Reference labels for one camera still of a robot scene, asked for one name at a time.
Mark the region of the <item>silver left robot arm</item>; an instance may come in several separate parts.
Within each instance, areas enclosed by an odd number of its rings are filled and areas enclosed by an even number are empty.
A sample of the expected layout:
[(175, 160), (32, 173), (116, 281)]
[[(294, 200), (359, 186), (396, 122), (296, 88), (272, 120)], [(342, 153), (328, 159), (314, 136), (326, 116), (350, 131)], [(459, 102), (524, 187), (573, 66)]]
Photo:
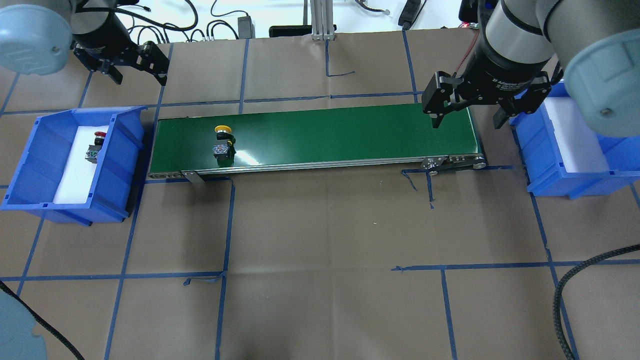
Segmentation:
[(137, 0), (3, 0), (0, 63), (21, 75), (52, 75), (70, 54), (90, 72), (121, 84), (119, 67), (146, 72), (165, 85), (169, 59), (153, 43), (137, 44), (116, 15)]

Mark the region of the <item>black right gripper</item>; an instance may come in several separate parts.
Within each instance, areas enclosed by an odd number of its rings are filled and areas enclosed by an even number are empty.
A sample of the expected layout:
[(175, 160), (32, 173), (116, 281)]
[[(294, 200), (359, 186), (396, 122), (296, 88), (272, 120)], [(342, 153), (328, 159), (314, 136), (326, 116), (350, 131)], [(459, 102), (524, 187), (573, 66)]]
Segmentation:
[(512, 117), (536, 112), (552, 88), (546, 71), (470, 70), (460, 76), (436, 71), (422, 93), (422, 112), (438, 129), (445, 116), (463, 110), (466, 103), (498, 104), (493, 127), (501, 129)]

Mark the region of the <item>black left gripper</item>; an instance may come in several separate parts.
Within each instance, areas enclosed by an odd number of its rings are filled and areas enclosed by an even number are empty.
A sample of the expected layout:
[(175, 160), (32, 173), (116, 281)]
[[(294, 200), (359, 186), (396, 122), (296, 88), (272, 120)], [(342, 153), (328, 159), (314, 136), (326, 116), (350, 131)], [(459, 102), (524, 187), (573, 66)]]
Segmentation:
[(166, 86), (170, 61), (154, 42), (143, 44), (126, 43), (124, 47), (84, 48), (78, 42), (73, 44), (73, 54), (90, 72), (102, 68), (103, 75), (115, 84), (121, 85), (123, 75), (117, 66), (128, 66), (144, 71)]

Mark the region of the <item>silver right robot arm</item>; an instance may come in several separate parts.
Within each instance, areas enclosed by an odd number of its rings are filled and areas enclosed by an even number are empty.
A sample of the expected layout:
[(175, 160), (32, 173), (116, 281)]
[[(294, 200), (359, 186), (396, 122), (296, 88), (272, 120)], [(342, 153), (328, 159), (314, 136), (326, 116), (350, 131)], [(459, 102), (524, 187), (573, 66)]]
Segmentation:
[(451, 112), (498, 105), (493, 124), (530, 114), (562, 81), (586, 125), (606, 137), (639, 134), (637, 0), (463, 0), (478, 34), (461, 74), (437, 71), (422, 94), (434, 128)]

